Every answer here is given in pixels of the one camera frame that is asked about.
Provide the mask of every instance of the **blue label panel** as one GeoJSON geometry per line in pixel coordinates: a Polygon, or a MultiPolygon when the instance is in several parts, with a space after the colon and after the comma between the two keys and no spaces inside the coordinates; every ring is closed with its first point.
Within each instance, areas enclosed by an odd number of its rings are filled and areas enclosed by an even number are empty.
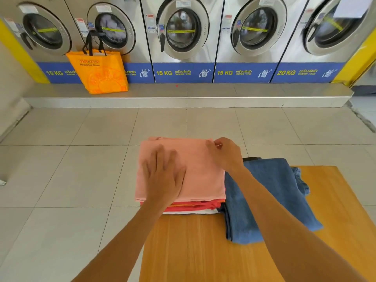
{"type": "Polygon", "coordinates": [[[269,83],[278,63],[217,63],[214,83],[269,83]]]}
{"type": "Polygon", "coordinates": [[[280,63],[272,83],[330,83],[345,63],[280,63]]]}
{"type": "Polygon", "coordinates": [[[37,62],[51,83],[82,83],[70,62],[37,62]]]}
{"type": "Polygon", "coordinates": [[[129,83],[155,83],[151,63],[124,63],[129,83]]]}
{"type": "Polygon", "coordinates": [[[153,63],[156,83],[212,83],[214,63],[153,63]]]}

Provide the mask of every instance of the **stack of folded clothes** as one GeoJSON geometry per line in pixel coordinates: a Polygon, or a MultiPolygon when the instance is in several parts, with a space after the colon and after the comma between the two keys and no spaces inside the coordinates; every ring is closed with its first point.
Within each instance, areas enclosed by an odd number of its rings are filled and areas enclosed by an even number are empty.
{"type": "Polygon", "coordinates": [[[174,139],[153,137],[143,141],[140,146],[136,179],[135,200],[140,204],[146,200],[146,182],[142,163],[158,145],[165,148],[165,158],[176,150],[175,173],[186,167],[183,186],[175,202],[165,210],[165,214],[218,213],[221,203],[226,200],[224,189],[224,170],[218,167],[209,154],[204,139],[174,139]]]}
{"type": "MultiPolygon", "coordinates": [[[[249,157],[243,161],[254,178],[309,230],[316,231],[323,227],[305,199],[310,191],[300,177],[299,168],[290,167],[283,158],[249,157]]],[[[227,172],[224,181],[227,199],[219,211],[224,213],[226,238],[239,244],[263,241],[260,229],[239,186],[227,172]]]]}

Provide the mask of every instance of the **door handle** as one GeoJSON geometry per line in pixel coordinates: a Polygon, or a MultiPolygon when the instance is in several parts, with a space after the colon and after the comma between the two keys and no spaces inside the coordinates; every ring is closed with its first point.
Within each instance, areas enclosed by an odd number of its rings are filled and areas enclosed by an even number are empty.
{"type": "Polygon", "coordinates": [[[312,26],[312,28],[309,30],[308,34],[307,34],[307,38],[308,38],[308,42],[310,42],[311,40],[313,40],[313,38],[316,36],[318,30],[318,23],[314,24],[312,26]]]}
{"type": "Polygon", "coordinates": [[[26,32],[23,32],[21,33],[21,39],[23,40],[23,42],[26,44],[26,46],[30,49],[30,50],[33,50],[33,47],[31,46],[31,44],[27,41],[27,38],[26,38],[27,34],[26,32]]]}
{"type": "Polygon", "coordinates": [[[232,33],[232,47],[233,47],[233,48],[235,48],[236,45],[238,44],[239,35],[240,35],[240,32],[239,32],[238,29],[236,29],[236,30],[232,33]]]}
{"type": "Polygon", "coordinates": [[[164,51],[164,45],[165,45],[165,42],[166,42],[166,36],[163,33],[161,33],[159,40],[161,41],[161,52],[163,52],[164,51]]]}

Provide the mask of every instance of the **denim fabric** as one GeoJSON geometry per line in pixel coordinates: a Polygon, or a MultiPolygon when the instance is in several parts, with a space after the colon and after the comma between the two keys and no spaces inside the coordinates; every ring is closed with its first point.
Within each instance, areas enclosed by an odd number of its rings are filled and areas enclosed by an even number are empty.
{"type": "MultiPolygon", "coordinates": [[[[305,196],[309,194],[309,187],[301,179],[299,168],[291,168],[283,158],[251,159],[251,161],[244,161],[244,166],[309,230],[315,231],[323,227],[315,218],[305,199],[305,196]]],[[[227,172],[224,185],[226,202],[221,205],[219,211],[224,213],[226,238],[239,244],[263,241],[246,199],[227,172]]]]}

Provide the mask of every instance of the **stainless steel platform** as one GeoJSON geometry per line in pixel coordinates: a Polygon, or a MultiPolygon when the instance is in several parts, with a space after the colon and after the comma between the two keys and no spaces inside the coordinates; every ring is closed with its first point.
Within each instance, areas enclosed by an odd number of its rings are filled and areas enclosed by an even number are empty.
{"type": "Polygon", "coordinates": [[[24,95],[35,108],[342,107],[342,84],[130,84],[128,92],[91,95],[81,84],[35,84],[24,95]]]}

